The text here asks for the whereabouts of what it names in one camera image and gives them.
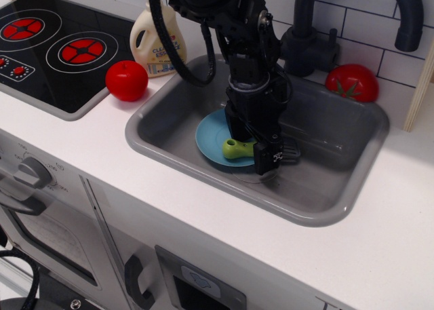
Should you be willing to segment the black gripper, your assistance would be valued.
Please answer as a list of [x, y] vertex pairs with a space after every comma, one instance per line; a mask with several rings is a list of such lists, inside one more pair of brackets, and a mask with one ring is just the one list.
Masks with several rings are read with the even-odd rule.
[[224, 114], [232, 139], [253, 146], [254, 169], [258, 175], [277, 169], [283, 159], [283, 141], [278, 124], [283, 113], [283, 78], [267, 75], [258, 83], [242, 83], [229, 77], [229, 98]]

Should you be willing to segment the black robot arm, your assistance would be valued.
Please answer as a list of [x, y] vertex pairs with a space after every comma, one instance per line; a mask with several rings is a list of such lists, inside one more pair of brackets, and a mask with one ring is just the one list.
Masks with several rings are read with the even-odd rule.
[[279, 117], [290, 99], [288, 78], [277, 65], [280, 42], [265, 0], [168, 0], [183, 18], [201, 25], [210, 62], [209, 30], [216, 31], [229, 66], [224, 108], [231, 138], [254, 138], [254, 169], [263, 175], [279, 167], [284, 142]]

